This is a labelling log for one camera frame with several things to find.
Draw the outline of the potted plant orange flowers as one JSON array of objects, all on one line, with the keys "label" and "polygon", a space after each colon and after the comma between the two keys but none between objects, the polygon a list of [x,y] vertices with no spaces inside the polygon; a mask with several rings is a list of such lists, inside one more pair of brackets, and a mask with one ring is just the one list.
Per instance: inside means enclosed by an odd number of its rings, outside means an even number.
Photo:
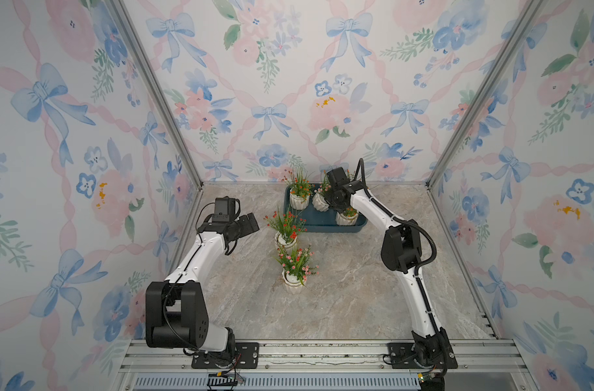
[{"label": "potted plant orange flowers", "polygon": [[356,180],[356,172],[355,171],[350,171],[349,169],[346,169],[345,174],[346,174],[346,182],[353,182]]},{"label": "potted plant orange flowers", "polygon": [[338,226],[355,226],[359,213],[352,207],[347,208],[343,212],[337,212],[335,221]]}]

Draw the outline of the potted plant orange flowers front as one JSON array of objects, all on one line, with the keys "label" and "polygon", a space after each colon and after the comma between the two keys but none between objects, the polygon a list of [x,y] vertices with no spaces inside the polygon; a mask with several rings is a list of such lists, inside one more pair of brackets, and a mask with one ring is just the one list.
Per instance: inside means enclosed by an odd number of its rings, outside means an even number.
[{"label": "potted plant orange flowers front", "polygon": [[335,221],[338,226],[355,226],[359,213],[352,207],[347,208],[343,212],[337,212]]}]

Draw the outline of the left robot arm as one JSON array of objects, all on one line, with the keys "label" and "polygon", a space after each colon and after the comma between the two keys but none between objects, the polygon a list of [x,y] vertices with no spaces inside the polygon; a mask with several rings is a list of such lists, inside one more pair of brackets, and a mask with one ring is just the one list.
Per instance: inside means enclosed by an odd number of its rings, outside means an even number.
[{"label": "left robot arm", "polygon": [[209,352],[233,356],[233,331],[209,320],[203,285],[214,263],[230,244],[259,231],[253,213],[238,218],[209,215],[194,245],[165,280],[150,283],[146,299],[146,343],[150,348]]}]

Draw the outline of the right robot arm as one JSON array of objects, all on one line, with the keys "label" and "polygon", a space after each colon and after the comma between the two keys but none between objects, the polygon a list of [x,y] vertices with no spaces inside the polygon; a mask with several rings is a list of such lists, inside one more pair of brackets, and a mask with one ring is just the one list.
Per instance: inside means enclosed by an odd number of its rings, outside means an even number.
[{"label": "right robot arm", "polygon": [[359,161],[353,178],[340,167],[327,172],[326,177],[331,190],[324,199],[330,208],[337,212],[356,210],[383,235],[380,257],[400,279],[410,311],[414,348],[409,357],[421,368],[440,368],[439,376],[445,376],[457,362],[422,277],[422,268],[436,259],[435,241],[414,220],[396,215],[372,194],[365,184],[364,161]]}]

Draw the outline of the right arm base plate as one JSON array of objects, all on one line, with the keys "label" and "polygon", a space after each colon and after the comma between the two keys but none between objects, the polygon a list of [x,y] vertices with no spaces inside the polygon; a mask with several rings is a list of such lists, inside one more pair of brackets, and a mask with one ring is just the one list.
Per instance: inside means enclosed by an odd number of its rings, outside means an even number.
[{"label": "right arm base plate", "polygon": [[409,342],[392,342],[387,344],[388,351],[383,355],[386,365],[394,369],[410,369],[427,371],[432,368],[442,370],[458,369],[458,361],[453,347],[445,344],[445,351],[440,347],[432,349],[428,347],[417,347]]}]

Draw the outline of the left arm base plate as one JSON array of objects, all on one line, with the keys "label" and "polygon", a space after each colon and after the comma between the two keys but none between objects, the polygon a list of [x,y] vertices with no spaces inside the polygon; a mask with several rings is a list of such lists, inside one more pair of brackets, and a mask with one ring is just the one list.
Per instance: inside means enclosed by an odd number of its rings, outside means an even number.
[{"label": "left arm base plate", "polygon": [[256,369],[260,356],[260,344],[257,342],[236,342],[228,344],[222,352],[198,351],[192,356],[193,369],[224,370],[230,368]]}]

